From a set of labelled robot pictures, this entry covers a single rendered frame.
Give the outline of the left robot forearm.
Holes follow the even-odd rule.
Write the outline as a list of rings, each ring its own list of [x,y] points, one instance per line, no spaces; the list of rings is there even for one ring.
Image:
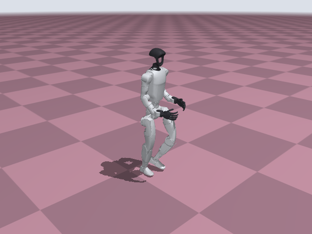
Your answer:
[[[174,99],[172,99],[172,96],[167,93],[167,91],[164,89],[164,95],[163,97],[168,101],[174,103]]]

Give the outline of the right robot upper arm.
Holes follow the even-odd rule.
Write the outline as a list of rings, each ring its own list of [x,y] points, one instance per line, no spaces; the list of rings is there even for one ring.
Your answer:
[[[149,90],[149,84],[152,81],[152,76],[153,76],[153,74],[150,72],[147,72],[141,76],[142,84],[141,84],[141,96],[140,96],[140,98],[142,96],[145,96],[148,101],[150,100],[150,96],[147,94],[147,92]]]

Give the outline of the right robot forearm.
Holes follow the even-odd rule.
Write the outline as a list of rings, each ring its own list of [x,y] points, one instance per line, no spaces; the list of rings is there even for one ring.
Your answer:
[[[151,103],[151,101],[149,102],[147,100],[147,98],[145,96],[141,97],[141,101],[143,103],[143,105],[149,110],[149,112],[151,113],[151,115],[155,115],[157,117],[160,116],[160,112],[157,112],[157,109],[153,106],[153,104]]]

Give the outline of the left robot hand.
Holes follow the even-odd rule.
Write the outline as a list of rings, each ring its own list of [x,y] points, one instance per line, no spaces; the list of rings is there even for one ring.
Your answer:
[[[183,108],[183,111],[185,110],[186,104],[183,101],[183,99],[181,99],[181,98],[179,99],[179,98],[176,98],[176,97],[172,97],[172,99],[174,99],[174,104],[178,104],[180,107]]]

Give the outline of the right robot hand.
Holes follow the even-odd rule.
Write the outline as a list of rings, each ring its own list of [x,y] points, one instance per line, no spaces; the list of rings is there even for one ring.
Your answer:
[[[165,119],[169,119],[169,120],[176,120],[177,116],[178,116],[178,112],[175,113],[170,113],[170,111],[172,111],[173,109],[170,109],[168,111],[162,111],[162,110],[157,110],[157,112],[160,112],[160,116],[159,117],[164,117]],[[177,115],[173,115],[173,114],[177,114]]]

